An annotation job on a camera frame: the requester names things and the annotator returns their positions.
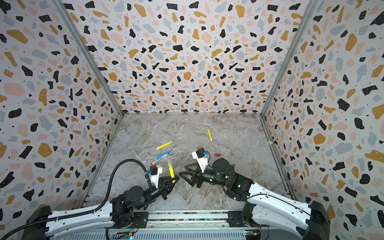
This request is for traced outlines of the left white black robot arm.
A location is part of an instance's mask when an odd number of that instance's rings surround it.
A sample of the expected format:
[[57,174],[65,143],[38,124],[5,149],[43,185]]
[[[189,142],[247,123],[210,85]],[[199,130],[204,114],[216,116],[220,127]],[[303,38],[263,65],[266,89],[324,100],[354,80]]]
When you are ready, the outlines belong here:
[[141,186],[131,187],[102,207],[52,211],[51,207],[44,206],[27,219],[21,239],[50,240],[93,228],[121,229],[130,224],[143,228],[135,210],[144,209],[159,197],[166,200],[178,181],[178,176],[160,177],[157,188],[144,190]]

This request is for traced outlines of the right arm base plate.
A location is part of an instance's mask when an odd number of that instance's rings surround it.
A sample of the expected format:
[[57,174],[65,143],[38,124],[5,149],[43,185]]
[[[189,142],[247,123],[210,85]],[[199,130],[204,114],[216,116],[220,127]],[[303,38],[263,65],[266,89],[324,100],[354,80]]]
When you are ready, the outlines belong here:
[[260,225],[253,221],[251,218],[244,216],[242,211],[229,211],[227,223],[229,224],[230,228],[260,227]]

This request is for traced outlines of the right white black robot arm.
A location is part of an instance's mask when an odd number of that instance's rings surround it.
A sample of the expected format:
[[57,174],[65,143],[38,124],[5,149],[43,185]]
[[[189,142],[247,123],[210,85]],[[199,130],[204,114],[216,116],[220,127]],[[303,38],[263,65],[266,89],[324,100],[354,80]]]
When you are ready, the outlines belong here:
[[236,173],[224,158],[204,170],[198,163],[186,165],[179,176],[192,187],[200,188],[203,183],[221,186],[229,198],[245,202],[242,217],[249,223],[279,228],[303,240],[330,238],[331,221],[321,203],[308,204],[276,194]]

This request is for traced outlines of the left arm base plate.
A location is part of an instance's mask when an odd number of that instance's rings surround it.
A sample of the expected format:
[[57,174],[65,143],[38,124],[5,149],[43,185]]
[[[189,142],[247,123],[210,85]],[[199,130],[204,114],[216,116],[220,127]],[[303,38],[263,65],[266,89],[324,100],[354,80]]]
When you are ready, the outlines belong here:
[[149,219],[148,212],[131,212],[120,217],[113,217],[112,229],[145,229]]

